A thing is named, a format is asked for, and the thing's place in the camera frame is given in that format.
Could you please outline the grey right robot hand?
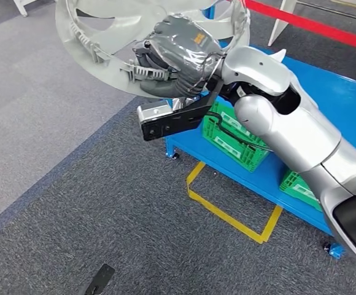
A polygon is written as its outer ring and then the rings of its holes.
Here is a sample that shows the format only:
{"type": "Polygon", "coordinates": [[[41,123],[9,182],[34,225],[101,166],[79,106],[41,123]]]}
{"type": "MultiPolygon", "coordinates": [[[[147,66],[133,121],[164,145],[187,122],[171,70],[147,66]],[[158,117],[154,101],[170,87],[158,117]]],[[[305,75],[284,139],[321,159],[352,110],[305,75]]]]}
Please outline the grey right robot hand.
{"type": "Polygon", "coordinates": [[[168,15],[134,48],[141,66],[175,70],[167,81],[143,80],[140,88],[161,98],[195,97],[203,91],[223,51],[218,40],[183,16],[168,15]]]}

